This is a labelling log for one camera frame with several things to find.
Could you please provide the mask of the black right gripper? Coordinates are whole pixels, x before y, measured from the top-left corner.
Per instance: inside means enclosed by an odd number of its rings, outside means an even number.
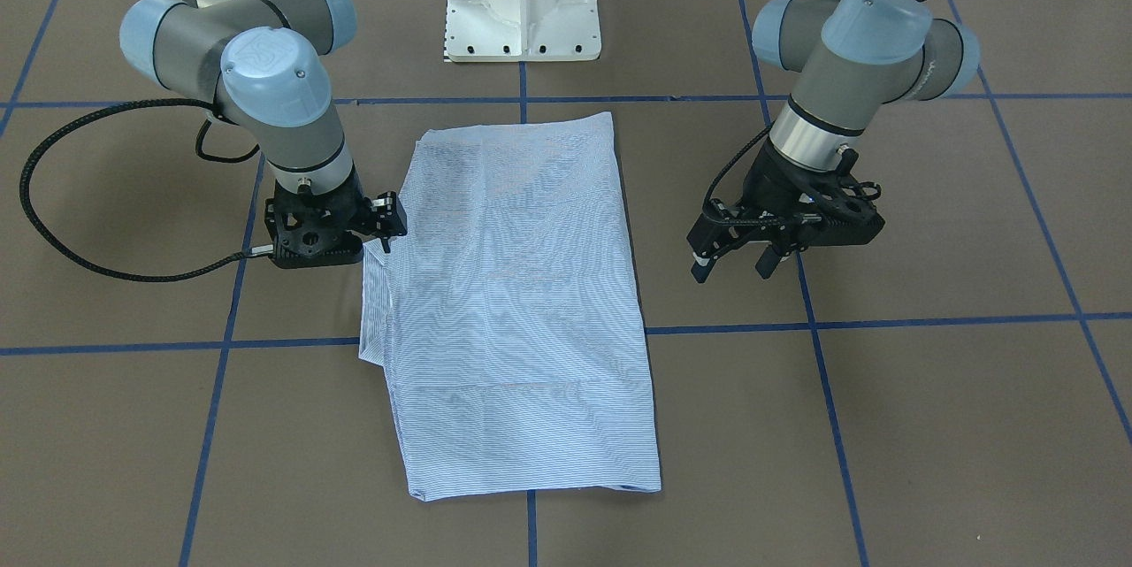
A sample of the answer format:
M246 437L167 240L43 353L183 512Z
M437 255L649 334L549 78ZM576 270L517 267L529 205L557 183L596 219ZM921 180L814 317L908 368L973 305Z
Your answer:
M265 201L268 259L280 269L336 267L363 261L363 238L377 238L391 254L391 238L408 235L408 212L394 191L369 199L357 171L323 195L275 184Z

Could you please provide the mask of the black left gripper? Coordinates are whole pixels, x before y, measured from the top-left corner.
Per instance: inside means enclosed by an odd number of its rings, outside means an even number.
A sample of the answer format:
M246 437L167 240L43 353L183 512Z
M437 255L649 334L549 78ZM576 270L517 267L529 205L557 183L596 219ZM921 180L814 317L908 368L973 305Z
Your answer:
M727 205L713 195L723 177L756 151L741 195ZM691 275L703 284L724 254L748 243L767 243L753 268L769 280L784 257L813 246L869 244L885 220L876 208L880 184L852 177L857 151L834 152L832 171L794 164L769 141L749 141L724 164L707 187L700 215L687 234Z

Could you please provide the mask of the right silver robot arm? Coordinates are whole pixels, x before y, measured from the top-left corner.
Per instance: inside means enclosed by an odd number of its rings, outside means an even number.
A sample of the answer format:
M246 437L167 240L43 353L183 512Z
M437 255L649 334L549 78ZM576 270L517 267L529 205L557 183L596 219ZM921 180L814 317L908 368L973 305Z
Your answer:
M355 38L352 0L138 0L119 27L126 61L171 92L170 98L129 101L75 119L45 137L18 181L24 215L48 244L82 268L115 280L115 272L84 259L40 218L31 200L35 167L54 144L78 128L134 109L191 106L206 112L198 139L216 122L247 129L254 153L274 175L265 204L271 244L245 249L201 269L192 280L231 263L267 257L278 268L333 267L363 260L365 238L383 249L408 233L398 196L365 196L332 83L321 63Z

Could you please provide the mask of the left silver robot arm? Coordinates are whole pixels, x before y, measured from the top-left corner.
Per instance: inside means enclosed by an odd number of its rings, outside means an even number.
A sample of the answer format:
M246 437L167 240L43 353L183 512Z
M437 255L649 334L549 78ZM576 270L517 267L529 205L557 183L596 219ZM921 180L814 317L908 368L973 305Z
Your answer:
M691 273L704 282L724 254L764 243L769 278L813 246L869 244L884 227L878 184L854 178L857 143L878 109L945 98L980 65L974 31L934 18L927 0L769 0L753 20L760 62L798 79L784 108L745 147L738 200L712 191L692 225Z

